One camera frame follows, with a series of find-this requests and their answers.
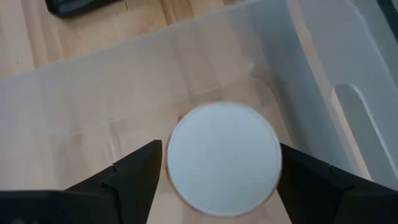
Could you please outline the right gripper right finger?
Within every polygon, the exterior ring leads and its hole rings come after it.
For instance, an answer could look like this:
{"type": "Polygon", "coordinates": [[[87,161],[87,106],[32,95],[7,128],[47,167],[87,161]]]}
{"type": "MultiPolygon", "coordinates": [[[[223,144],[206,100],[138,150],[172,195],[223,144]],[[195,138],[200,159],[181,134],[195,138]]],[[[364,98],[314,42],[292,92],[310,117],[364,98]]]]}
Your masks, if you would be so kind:
{"type": "Polygon", "coordinates": [[[281,145],[277,191],[292,223],[397,224],[397,191],[281,145]]]}

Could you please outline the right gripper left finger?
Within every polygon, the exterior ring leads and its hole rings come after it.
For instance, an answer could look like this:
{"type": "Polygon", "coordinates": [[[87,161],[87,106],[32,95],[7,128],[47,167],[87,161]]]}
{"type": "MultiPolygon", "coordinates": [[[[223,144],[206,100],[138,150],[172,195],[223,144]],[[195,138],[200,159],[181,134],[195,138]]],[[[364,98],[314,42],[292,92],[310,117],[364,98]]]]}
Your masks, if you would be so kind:
{"type": "Polygon", "coordinates": [[[153,140],[65,190],[1,192],[1,223],[146,223],[159,183],[153,140]]]}

